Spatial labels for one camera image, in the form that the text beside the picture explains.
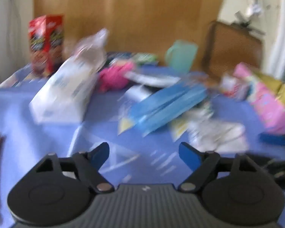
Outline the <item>green pocket tissue pack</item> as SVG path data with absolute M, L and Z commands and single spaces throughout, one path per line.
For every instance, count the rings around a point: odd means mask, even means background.
M 211 101 L 206 99 L 195 107 L 186 111 L 169 123 L 169 131 L 172 140 L 176 142 L 185 132 L 189 130 L 191 124 L 207 120 L 213 116 L 214 110 Z

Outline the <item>blue face mask pack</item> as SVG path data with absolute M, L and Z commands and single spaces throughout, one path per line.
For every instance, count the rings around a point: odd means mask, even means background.
M 204 84 L 180 81 L 132 105 L 128 118 L 145 136 L 178 118 L 207 96 Z

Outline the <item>pink fluffy knitted toy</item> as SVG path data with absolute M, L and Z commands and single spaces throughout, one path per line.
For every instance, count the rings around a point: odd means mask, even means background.
M 99 90 L 107 92 L 125 88 L 129 84 L 129 80 L 124 75 L 135 67 L 135 63 L 127 61 L 124 64 L 115 63 L 103 69 L 99 73 Z

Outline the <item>white wet wipes packet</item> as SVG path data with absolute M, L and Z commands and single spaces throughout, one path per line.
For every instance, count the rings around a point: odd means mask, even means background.
M 174 76 L 141 74 L 135 71 L 126 72 L 124 77 L 140 85 L 151 86 L 154 88 L 166 88 L 176 84 L 181 79 Z

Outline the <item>large white tissue pack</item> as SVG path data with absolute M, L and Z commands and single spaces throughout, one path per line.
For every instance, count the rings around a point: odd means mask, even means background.
M 98 80 L 97 68 L 70 57 L 37 92 L 29 104 L 37 124 L 79 124 Z

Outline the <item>pink biscuit tin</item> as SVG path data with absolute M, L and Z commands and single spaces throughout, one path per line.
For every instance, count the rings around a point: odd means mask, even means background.
M 249 84 L 247 101 L 267 131 L 285 134 L 285 82 L 268 76 L 243 62 L 233 75 Z

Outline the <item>teal plastic mug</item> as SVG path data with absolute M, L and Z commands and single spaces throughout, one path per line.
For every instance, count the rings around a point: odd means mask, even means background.
M 187 74 L 192 68 L 197 52 L 197 44 L 184 40 L 176 40 L 166 51 L 165 62 L 178 73 Z

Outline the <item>plastic cups in bag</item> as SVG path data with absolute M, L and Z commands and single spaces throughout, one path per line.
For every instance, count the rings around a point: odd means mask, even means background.
M 105 46 L 109 31 L 102 28 L 96 34 L 79 40 L 72 52 L 77 60 L 87 63 L 94 72 L 98 72 L 106 63 Z

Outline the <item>green blue toothpaste box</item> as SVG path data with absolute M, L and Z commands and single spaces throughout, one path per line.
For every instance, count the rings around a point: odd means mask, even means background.
M 121 52 L 121 51 L 110 51 L 106 53 L 106 58 L 108 64 L 112 61 L 117 60 L 130 60 L 135 62 L 138 65 L 158 65 L 158 57 L 154 54 L 145 53 L 145 52 Z

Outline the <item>brown woven seat cushion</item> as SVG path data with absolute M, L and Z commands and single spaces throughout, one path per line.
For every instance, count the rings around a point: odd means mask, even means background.
M 241 62 L 260 68 L 262 58 L 260 39 L 233 25 L 219 21 L 211 23 L 201 63 L 202 70 L 211 79 L 220 81 L 225 72 L 232 71 Z

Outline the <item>red cereal box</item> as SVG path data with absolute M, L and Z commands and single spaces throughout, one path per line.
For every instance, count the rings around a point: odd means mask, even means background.
M 62 15 L 43 15 L 29 22 L 32 71 L 50 76 L 63 63 L 64 25 Z

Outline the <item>wooden panel board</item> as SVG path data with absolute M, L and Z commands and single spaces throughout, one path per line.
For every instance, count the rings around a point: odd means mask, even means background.
M 165 61 L 176 40 L 194 42 L 192 69 L 200 70 L 207 31 L 222 0 L 34 0 L 34 15 L 64 17 L 64 57 L 76 43 L 102 28 L 109 30 L 108 51 L 149 52 Z

